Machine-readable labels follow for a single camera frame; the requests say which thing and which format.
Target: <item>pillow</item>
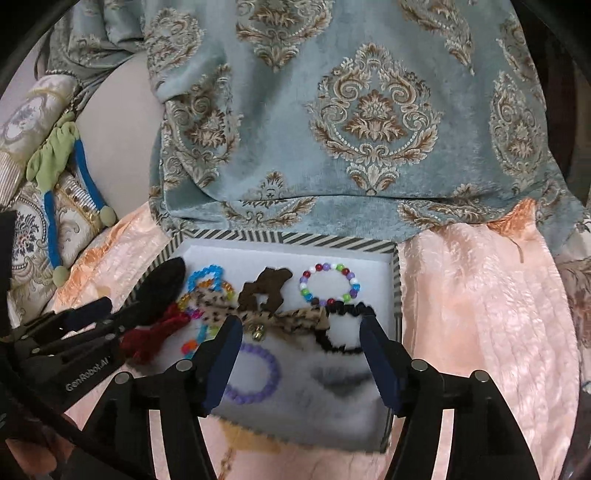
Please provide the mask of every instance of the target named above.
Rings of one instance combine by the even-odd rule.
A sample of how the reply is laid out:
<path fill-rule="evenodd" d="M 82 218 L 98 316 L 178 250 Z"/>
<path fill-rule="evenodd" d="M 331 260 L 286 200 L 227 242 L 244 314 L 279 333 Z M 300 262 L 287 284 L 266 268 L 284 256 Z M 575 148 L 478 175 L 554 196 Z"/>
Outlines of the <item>pillow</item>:
<path fill-rule="evenodd" d="M 70 173 L 60 176 L 53 193 L 59 251 L 63 265 L 69 268 L 103 225 L 90 195 Z M 34 183 L 27 182 L 22 186 L 11 210 L 17 211 L 17 223 L 8 310 L 12 325 L 16 327 L 39 316 L 56 286 L 48 256 L 48 224 L 43 197 Z"/>
<path fill-rule="evenodd" d="M 0 127 L 0 208 L 9 205 L 21 184 L 27 162 L 72 100 L 76 79 L 47 75 Z"/>

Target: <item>red scrunchie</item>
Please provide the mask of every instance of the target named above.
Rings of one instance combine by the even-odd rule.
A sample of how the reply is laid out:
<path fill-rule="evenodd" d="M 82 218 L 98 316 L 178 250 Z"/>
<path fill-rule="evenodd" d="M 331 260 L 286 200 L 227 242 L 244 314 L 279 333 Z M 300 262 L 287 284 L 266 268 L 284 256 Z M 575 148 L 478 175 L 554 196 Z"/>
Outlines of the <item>red scrunchie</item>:
<path fill-rule="evenodd" d="M 124 334 L 121 338 L 121 351 L 126 358 L 131 358 L 138 365 L 150 363 L 164 341 L 190 322 L 191 317 L 181 312 L 178 305 L 173 303 L 149 330 L 134 329 Z"/>

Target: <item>purple beaded bracelet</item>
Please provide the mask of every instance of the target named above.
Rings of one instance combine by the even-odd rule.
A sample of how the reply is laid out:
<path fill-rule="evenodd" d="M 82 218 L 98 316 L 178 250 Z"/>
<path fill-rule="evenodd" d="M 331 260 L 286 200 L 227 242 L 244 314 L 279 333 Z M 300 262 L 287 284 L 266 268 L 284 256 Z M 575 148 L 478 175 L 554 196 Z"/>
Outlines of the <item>purple beaded bracelet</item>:
<path fill-rule="evenodd" d="M 281 370 L 279 368 L 279 363 L 275 356 L 267 349 L 259 346 L 259 345 L 251 345 L 250 343 L 243 343 L 240 346 L 240 351 L 245 353 L 252 353 L 260 358 L 262 358 L 265 362 L 267 362 L 267 366 L 269 367 L 269 380 L 265 387 L 258 393 L 241 393 L 237 388 L 228 384 L 226 387 L 225 395 L 227 398 L 232 400 L 234 403 L 238 405 L 248 405 L 251 403 L 260 403 L 267 398 L 269 398 L 277 387 L 279 386 L 279 380 L 281 379 Z"/>
<path fill-rule="evenodd" d="M 356 299 L 357 295 L 359 295 L 359 290 L 361 289 L 361 285 L 359 284 L 359 280 L 355 278 L 355 274 L 351 272 L 347 267 L 345 267 L 342 263 L 339 264 L 329 264 L 329 263 L 319 263 L 313 267 L 310 267 L 308 270 L 302 274 L 300 278 L 300 293 L 301 296 L 305 298 L 307 302 L 316 306 L 320 305 L 321 307 L 326 307 L 327 305 L 332 305 L 336 300 L 335 299 L 328 299 L 328 300 L 320 300 L 318 297 L 314 297 L 310 290 L 308 289 L 308 279 L 315 274 L 316 272 L 322 271 L 329 271 L 329 270 L 336 270 L 341 272 L 344 277 L 349 280 L 349 284 L 351 289 L 345 293 L 341 298 L 338 300 L 343 301 L 345 303 L 350 302 L 352 299 Z"/>

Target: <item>cushion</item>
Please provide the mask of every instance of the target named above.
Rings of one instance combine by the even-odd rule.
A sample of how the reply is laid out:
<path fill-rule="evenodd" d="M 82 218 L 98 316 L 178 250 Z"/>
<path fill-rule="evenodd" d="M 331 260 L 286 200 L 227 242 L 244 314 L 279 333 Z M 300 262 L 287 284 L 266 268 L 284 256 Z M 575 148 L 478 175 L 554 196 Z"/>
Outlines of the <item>cushion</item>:
<path fill-rule="evenodd" d="M 142 52 L 103 82 L 76 120 L 90 175 L 118 218 L 148 200 L 150 155 L 163 111 Z"/>
<path fill-rule="evenodd" d="M 63 265 L 71 267 L 78 253 L 98 235 L 103 225 L 90 195 L 69 173 L 54 189 L 59 251 Z M 17 224 L 12 247 L 12 282 L 8 310 L 13 326 L 36 318 L 56 287 L 47 250 L 47 218 L 41 192 L 26 182 L 13 201 Z"/>
<path fill-rule="evenodd" d="M 29 158 L 72 100 L 75 88 L 76 80 L 69 75 L 43 77 L 0 128 L 0 207 L 10 203 Z"/>

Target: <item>teal damask fabric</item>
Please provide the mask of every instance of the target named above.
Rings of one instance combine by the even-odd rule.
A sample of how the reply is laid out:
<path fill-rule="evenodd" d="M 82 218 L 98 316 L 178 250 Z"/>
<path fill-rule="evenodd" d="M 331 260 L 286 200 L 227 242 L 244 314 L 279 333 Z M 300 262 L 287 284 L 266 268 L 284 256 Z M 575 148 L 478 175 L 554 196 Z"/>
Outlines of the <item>teal damask fabric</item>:
<path fill-rule="evenodd" d="M 532 197 L 557 252 L 582 217 L 509 0 L 87 0 L 50 63 L 92 89 L 138 48 L 165 104 L 150 205 L 166 231 L 399 242 Z"/>

